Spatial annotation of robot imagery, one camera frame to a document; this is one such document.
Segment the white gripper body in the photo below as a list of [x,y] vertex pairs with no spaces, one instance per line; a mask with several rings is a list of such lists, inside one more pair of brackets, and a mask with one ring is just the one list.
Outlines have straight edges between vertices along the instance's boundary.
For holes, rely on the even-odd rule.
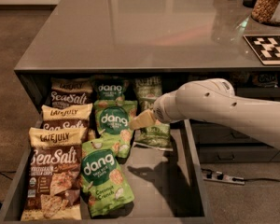
[[153,114],[160,122],[175,123],[185,118],[178,110],[176,94],[177,91],[165,93],[154,102]]

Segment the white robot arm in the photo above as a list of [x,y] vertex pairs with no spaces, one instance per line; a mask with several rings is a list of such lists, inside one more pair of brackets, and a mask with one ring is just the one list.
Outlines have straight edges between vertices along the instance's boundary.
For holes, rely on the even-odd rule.
[[186,119],[230,127],[280,150],[280,102],[239,97],[223,78],[191,81],[165,93],[132,119],[129,128]]

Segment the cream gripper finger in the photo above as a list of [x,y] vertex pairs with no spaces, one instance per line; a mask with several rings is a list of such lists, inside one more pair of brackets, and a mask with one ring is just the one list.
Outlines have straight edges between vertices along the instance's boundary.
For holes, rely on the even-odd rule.
[[147,109],[129,122],[129,128],[131,130],[138,130],[152,126],[155,124],[155,122],[156,118],[154,117],[153,112],[150,109]]

